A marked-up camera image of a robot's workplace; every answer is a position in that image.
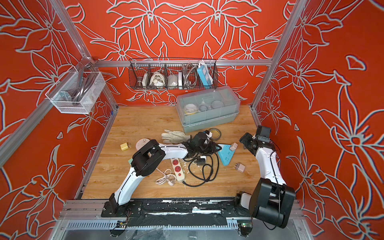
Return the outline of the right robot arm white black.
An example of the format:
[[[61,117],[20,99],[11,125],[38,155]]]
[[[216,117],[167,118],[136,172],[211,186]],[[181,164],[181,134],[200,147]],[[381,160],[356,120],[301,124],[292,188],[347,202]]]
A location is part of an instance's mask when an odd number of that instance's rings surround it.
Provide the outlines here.
[[[255,156],[261,178],[252,194],[239,194],[238,206],[249,210],[253,218],[283,229],[289,221],[296,193],[283,179],[270,134],[270,128],[258,126],[254,136],[245,133],[240,139],[240,143]]]

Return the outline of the blue power strip in basket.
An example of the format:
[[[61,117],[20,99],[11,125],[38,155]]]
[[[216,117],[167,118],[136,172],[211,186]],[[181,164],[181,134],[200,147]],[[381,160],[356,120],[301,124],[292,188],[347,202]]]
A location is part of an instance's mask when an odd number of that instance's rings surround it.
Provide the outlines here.
[[[213,78],[210,75],[208,67],[204,61],[198,62],[197,72],[205,89],[210,89],[213,84]]]

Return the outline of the white work glove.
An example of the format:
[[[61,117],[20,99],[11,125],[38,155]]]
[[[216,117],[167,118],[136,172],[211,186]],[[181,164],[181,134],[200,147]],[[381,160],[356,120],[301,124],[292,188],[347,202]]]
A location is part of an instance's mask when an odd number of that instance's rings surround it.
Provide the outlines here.
[[[164,144],[180,144],[191,139],[191,135],[186,135],[182,131],[170,130],[164,130],[164,133],[161,134],[161,137]]]

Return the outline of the translucent grey storage box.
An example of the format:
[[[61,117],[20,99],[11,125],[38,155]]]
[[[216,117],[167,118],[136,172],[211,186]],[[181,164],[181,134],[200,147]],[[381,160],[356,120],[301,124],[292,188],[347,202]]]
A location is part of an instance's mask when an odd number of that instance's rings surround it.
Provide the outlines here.
[[[177,97],[177,111],[185,133],[234,121],[240,105],[240,99],[228,86]]]

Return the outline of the white power strip red sockets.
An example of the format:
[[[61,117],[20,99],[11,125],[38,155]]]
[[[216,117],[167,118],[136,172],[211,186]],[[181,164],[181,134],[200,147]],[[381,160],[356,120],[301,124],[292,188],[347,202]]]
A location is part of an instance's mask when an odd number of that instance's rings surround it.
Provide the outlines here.
[[[174,169],[177,181],[183,182],[185,180],[185,174],[184,174],[183,168],[180,164],[180,160],[177,158],[172,158],[171,163],[172,163],[172,167]]]

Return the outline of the blue triangular power strip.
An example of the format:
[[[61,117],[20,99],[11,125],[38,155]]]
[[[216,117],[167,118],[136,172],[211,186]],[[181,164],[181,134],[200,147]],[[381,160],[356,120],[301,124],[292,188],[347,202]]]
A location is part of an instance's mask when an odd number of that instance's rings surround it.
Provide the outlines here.
[[[223,166],[228,166],[234,156],[235,151],[233,152],[230,150],[231,145],[219,144],[219,146],[222,148],[218,151],[219,158]]]

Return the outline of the clear plastic wall bin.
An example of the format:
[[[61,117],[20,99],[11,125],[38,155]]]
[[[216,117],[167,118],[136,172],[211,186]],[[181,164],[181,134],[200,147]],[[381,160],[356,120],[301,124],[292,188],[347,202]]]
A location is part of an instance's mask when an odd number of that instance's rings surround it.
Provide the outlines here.
[[[89,114],[106,82],[101,72],[71,67],[46,92],[46,98],[62,114]]]

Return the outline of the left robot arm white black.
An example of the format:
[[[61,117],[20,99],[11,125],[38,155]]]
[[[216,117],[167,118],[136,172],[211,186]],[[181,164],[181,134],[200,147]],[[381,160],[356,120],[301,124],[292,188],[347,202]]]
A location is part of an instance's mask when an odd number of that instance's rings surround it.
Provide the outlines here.
[[[211,136],[209,131],[204,131],[179,144],[160,144],[156,140],[146,143],[133,155],[128,175],[109,198],[113,212],[131,200],[142,179],[151,175],[162,160],[189,158],[197,154],[200,147],[209,143]]]

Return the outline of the round pink socket hub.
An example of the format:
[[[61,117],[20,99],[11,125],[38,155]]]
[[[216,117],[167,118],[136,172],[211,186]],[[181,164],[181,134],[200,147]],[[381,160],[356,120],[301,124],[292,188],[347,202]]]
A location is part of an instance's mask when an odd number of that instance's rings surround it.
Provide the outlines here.
[[[145,146],[148,142],[150,141],[150,139],[147,139],[147,138],[143,138],[143,139],[140,139],[137,141],[136,143],[136,150],[140,150],[143,146]]]

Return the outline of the black charger plug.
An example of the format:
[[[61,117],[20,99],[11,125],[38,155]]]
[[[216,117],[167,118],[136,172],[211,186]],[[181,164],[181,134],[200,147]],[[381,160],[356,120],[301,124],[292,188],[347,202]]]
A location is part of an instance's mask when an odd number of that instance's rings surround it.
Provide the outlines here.
[[[197,166],[203,166],[206,164],[206,158],[199,157],[198,159],[195,160],[195,163]]]

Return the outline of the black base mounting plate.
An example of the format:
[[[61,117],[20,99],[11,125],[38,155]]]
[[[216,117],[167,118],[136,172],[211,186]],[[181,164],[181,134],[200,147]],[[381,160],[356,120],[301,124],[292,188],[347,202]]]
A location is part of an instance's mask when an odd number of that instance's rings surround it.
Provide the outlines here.
[[[112,204],[105,202],[101,217],[134,217],[151,215],[219,215],[225,218],[250,217],[250,212],[240,206],[235,197],[219,198],[165,198],[165,199],[132,199],[127,204],[113,209]]]

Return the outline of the roll of brown tape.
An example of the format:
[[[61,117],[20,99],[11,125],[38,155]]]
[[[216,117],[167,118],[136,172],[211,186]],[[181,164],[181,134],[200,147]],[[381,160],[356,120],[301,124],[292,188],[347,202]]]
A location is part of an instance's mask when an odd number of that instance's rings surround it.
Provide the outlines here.
[[[221,131],[216,128],[209,129],[209,132],[213,141],[218,141],[222,136]]]

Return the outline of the yellow plug adapter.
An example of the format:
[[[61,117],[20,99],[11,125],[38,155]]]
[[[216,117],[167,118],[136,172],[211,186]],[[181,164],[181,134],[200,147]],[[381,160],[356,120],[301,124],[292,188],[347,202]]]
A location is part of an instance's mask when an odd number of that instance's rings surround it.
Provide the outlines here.
[[[131,145],[129,143],[123,143],[120,145],[120,148],[122,151],[126,151],[131,148]]]

